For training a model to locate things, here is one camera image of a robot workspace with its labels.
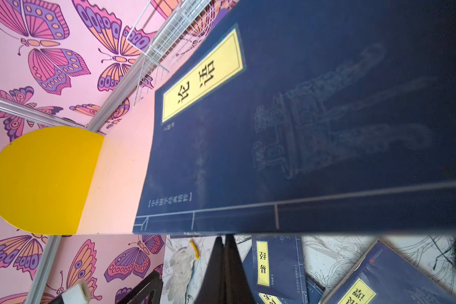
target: purple butterfly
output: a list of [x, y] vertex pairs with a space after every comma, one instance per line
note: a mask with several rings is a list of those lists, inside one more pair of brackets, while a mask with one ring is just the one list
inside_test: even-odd
[[[49, 39], [38, 41], [21, 38], [23, 45], [20, 48], [41, 45], [50, 48], [60, 45], [59, 42], [50, 40], [63, 40], [69, 36], [69, 28], [59, 5], [41, 0], [0, 0], [0, 22], [24, 37], [30, 35]], [[37, 83], [47, 93], [56, 95], [61, 95], [63, 88], [71, 87], [69, 76], [91, 74], [83, 58], [67, 49], [34, 48], [29, 53], [28, 62]]]
[[[12, 91], [9, 91], [10, 94], [6, 93], [3, 90], [0, 90], [0, 97], [13, 100], [15, 102], [18, 102], [20, 104], [26, 105], [33, 107], [39, 111], [49, 113], [52, 115], [57, 114], [59, 111], [61, 111], [63, 108], [60, 106], [41, 106], [41, 107], [36, 107], [37, 103], [28, 103], [26, 104], [27, 101], [30, 100], [32, 95], [34, 94], [34, 89], [32, 87], [25, 87], [25, 88], [16, 88], [13, 89]], [[22, 133], [24, 131], [24, 125], [25, 121], [27, 121], [27, 124], [30, 127], [34, 126], [34, 122], [25, 120], [22, 117], [18, 117], [15, 115], [12, 115], [10, 113], [2, 112], [0, 111], [0, 118], [6, 118], [3, 121], [3, 124], [5, 125], [5, 130], [7, 131], [7, 135], [10, 138], [10, 142], [13, 141], [14, 139], [19, 138], [22, 136]], [[45, 125], [37, 124], [40, 129], [45, 128]]]
[[132, 272], [141, 278], [150, 268], [150, 252], [157, 254], [164, 246], [160, 235], [142, 235], [142, 240], [137, 242], [137, 247], [128, 248], [111, 262], [104, 276], [107, 282], [115, 278], [124, 280]]

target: yellow rubber band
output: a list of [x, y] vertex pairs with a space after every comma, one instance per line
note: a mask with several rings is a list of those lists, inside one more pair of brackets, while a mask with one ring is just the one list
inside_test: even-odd
[[195, 244], [193, 241], [189, 241], [189, 244], [191, 244], [191, 246], [192, 246], [193, 249], [195, 250], [196, 259], [199, 260], [199, 250], [197, 249], [196, 244]]

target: metal frame bar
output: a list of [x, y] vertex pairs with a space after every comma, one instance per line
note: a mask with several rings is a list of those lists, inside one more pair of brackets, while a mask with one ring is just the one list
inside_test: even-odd
[[[151, 60], [154, 65], [165, 69], [161, 64], [163, 57], [169, 53], [169, 49], [180, 38], [180, 35], [190, 26], [202, 10], [208, 5], [210, 0], [185, 0], [174, 9], [167, 21], [158, 30], [152, 42], [145, 51], [139, 50], [146, 56], [146, 60]], [[179, 36], [173, 36], [173, 33], [179, 33]], [[85, 129], [96, 132], [103, 125], [115, 109], [124, 101], [126, 97], [139, 85], [138, 76], [142, 70], [144, 60], [137, 61], [128, 70], [117, 87], [106, 99], [102, 107], [92, 118]]]
[[25, 118], [27, 120], [33, 121], [38, 124], [47, 125], [47, 126], [74, 126], [83, 128], [82, 125], [75, 124], [73, 122], [67, 121], [65, 119], [50, 115], [38, 111], [30, 106], [26, 106], [9, 100], [3, 97], [0, 97], [0, 111], [10, 113], [15, 116]]
[[30, 287], [25, 304], [40, 304], [52, 265], [54, 264], [54, 258], [56, 256], [59, 243], [61, 242], [61, 237], [62, 235], [49, 236], [46, 246], [44, 247], [44, 251], [42, 252], [39, 265], [37, 265], [37, 271], [34, 279], [32, 280], [32, 286]]

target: yellow title label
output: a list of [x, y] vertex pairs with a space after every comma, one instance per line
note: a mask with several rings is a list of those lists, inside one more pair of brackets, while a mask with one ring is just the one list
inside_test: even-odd
[[197, 66], [164, 93], [162, 122], [174, 117], [241, 70], [243, 59], [235, 28]]
[[358, 279], [338, 304], [367, 304], [376, 293], [361, 279]]
[[257, 261], [258, 261], [257, 284], [263, 285], [263, 286], [270, 286], [267, 242], [257, 241]]
[[259, 297], [265, 304], [282, 304], [282, 302], [277, 297], [271, 296], [266, 293], [259, 293]]

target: chinese characters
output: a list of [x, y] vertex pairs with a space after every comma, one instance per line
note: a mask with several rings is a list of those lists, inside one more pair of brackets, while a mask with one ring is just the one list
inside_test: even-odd
[[368, 304], [375, 295], [375, 292], [358, 278], [338, 304]]
[[162, 206], [172, 203], [181, 203], [185, 201], [191, 201], [193, 198], [193, 193], [189, 192], [186, 194], [179, 194], [173, 197], [168, 198], [158, 198], [158, 199], [150, 199], [149, 200], [149, 208], [154, 206]]
[[170, 123], [164, 127], [164, 131], [170, 130], [170, 128], [174, 127], [174, 123]]
[[188, 91], [189, 91], [189, 81], [186, 83], [186, 86], [181, 85], [181, 87], [179, 88], [179, 93], [177, 95], [180, 96], [181, 99], [179, 99], [179, 101], [177, 102], [178, 104], [181, 103], [185, 98], [187, 98], [189, 96]]
[[361, 289], [355, 289], [353, 291], [353, 294], [357, 299], [359, 299], [360, 301], [363, 300], [363, 298], [365, 297], [365, 295], [361, 292]]
[[270, 269], [268, 264], [268, 243], [257, 241], [257, 284], [270, 286]]
[[210, 63], [206, 64], [204, 68], [199, 71], [199, 87], [206, 85], [206, 83], [213, 79], [214, 75], [214, 61], [212, 60]]

